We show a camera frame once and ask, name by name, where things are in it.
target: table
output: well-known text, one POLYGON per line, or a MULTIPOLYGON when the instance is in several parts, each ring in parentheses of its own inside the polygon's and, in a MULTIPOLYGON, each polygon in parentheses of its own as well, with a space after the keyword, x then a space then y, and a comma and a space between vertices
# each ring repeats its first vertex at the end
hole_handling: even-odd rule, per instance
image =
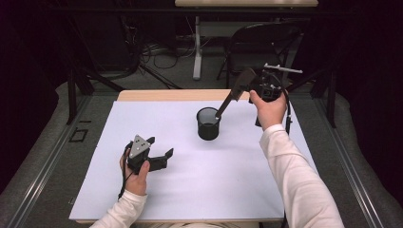
MULTIPOLYGON (((229 8, 311 8, 317 6, 317 0, 175 0, 175 5, 177 7, 191 7, 191 8, 204 8, 204 7, 229 7, 229 8)), ((224 24, 224 27, 232 27, 230 31, 225 31, 226 35, 230 36, 239 27, 233 27, 233 24, 224 24)), ((221 29, 214 28, 214 32, 218 36, 222 35, 221 29)), ((202 50, 201 50, 201 21, 200 17, 196 16, 195 22, 195 37, 196 37, 196 56, 195 56, 195 66, 193 69, 193 79, 199 80, 201 78, 202 69, 202 50)))
MULTIPOLYGON (((69 218, 92 222, 116 202, 122 185, 117 161, 139 134, 156 137, 150 157, 172 147, 174 155, 166 169, 148 174, 149 197, 138 222, 282 219, 281 197, 259 147, 262 132, 255 126, 256 109, 248 103, 248 93, 222 114, 220 135, 214 141, 197 135, 197 111, 218 108, 228 93, 227 89, 122 91, 69 218)), ((316 169, 295 115, 290 135, 316 169)))

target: chair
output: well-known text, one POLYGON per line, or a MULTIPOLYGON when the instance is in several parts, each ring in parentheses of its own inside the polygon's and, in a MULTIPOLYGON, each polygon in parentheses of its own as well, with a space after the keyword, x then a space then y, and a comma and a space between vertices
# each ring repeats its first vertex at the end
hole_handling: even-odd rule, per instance
POLYGON ((259 23, 240 28, 224 47, 225 59, 217 80, 225 65, 227 65, 226 88, 229 87, 230 74, 238 75, 247 67, 254 69, 257 75, 261 74, 266 63, 284 67, 288 48, 300 34, 301 29, 292 22, 259 23))

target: gray carpet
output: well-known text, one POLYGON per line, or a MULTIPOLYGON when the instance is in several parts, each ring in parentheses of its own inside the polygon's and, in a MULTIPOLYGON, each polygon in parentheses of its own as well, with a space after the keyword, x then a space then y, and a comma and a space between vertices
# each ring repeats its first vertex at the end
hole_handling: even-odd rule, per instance
MULTIPOLYGON (((155 68, 153 59, 147 63, 155 68)), ((169 69, 157 69, 163 76, 169 78, 176 85, 183 88, 224 88, 224 79, 217 81, 216 76, 222 63, 221 49, 217 46, 205 47, 201 79, 193 81, 192 57, 180 58, 178 63, 169 69)), ((158 66, 170 66, 174 59, 159 56, 158 66)), ((115 80, 115 83, 128 89, 164 89, 165 86, 140 70, 135 74, 115 80)), ((1 223, 6 227, 12 220, 20 227, 87 227, 68 220, 72 208, 71 199, 74 199, 84 180, 86 170, 91 160, 94 148, 102 133, 107 115, 117 93, 96 81, 93 82, 96 92, 91 97, 79 98, 83 107, 79 117, 67 132, 67 141, 58 148, 58 156, 52 157, 52 150, 58 139, 66 132, 67 121, 67 86, 58 89, 60 103, 44 130, 38 142, 32 148, 27 159, 15 175, 8 188, 0 197, 1 223), (77 134, 71 138, 74 130, 77 134), (85 140, 79 141, 83 130, 87 130, 85 140), (48 158, 54 158, 54 166, 48 169, 48 176, 42 179, 44 188, 40 189, 32 200, 30 208, 22 208, 19 215, 12 219, 24 196, 29 192, 30 184, 44 172, 44 164, 48 158)), ((305 135, 308 146, 317 165, 317 170, 332 192, 340 215, 346 227, 371 227, 356 197, 356 192, 349 183, 345 170, 340 163, 335 139, 323 120, 321 100, 312 100, 305 87, 291 94, 291 101, 297 113, 298 120, 305 135)), ((351 122, 348 103, 341 97, 336 99, 337 132, 349 156, 352 158, 355 169, 362 178, 366 189, 374 203, 376 212, 381 217, 384 227, 403 227, 403 212, 395 200, 383 189, 371 167, 365 162, 356 144, 355 131, 351 122)), ((279 227, 279 224, 265 224, 265 227, 279 227)))

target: dark background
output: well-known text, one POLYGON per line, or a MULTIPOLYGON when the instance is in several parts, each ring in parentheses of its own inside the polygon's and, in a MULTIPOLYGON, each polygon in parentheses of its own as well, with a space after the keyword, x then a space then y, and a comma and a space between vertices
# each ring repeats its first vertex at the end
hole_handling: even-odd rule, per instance
MULTIPOLYGON (((155 2, 162 7, 174 7, 174 1, 155 2)), ((90 5, 107 4, 107 1, 57 3, 90 5)), ((138 4, 153 6, 150 1, 138 1, 138 4)), ((328 66, 337 56, 339 61, 332 65, 337 75, 336 91, 351 105, 360 149, 385 188, 403 205, 402 5, 393 0, 379 4, 322 0, 319 7, 354 10, 357 17, 354 20, 314 19, 302 40, 294 67, 303 66, 304 75, 309 75, 328 66)), ((70 71, 67 57, 73 55, 81 64, 98 70, 128 70, 135 67, 137 56, 133 55, 133 47, 124 43, 123 33, 115 32, 115 36, 104 38, 90 35, 102 34, 102 29, 121 31, 116 17, 107 20, 107 24, 101 23, 102 27, 95 27, 93 33, 86 33, 86 29, 97 24, 94 18, 77 18, 79 25, 71 25, 61 17, 49 20, 35 1, 3 1, 0 10, 0 91, 5 103, 1 115, 0 189, 3 191, 57 105, 55 88, 67 80, 70 71), (66 40, 57 38, 57 32, 63 32, 66 40), (88 35, 86 41, 79 35, 88 35), (87 48, 97 45, 110 49, 92 53, 97 55, 95 63, 87 48)), ((148 24, 142 25, 143 34, 169 47, 176 45, 175 33, 187 27, 175 17, 144 19, 148 24)))

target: desk leg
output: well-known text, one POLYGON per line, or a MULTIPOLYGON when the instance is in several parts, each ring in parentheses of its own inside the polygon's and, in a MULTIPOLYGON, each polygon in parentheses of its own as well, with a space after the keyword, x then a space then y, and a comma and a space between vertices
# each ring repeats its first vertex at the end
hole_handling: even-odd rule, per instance
POLYGON ((196 46, 195 46, 196 56, 195 56, 195 66, 193 69, 193 80, 199 80, 201 78, 201 71, 202 71, 202 50, 201 50, 201 34, 200 34, 199 16, 196 16, 195 38, 196 38, 196 46))

